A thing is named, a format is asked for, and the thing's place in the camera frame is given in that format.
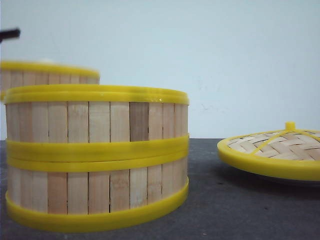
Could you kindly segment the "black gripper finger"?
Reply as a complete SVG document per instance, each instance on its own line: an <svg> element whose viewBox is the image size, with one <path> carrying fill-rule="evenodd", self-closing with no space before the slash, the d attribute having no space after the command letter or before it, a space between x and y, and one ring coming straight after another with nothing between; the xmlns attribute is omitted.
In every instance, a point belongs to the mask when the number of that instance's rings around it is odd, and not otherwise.
<svg viewBox="0 0 320 240"><path fill-rule="evenodd" d="M7 29L0 31L0 42L9 39L17 39L20 37L21 30L19 28Z"/></svg>

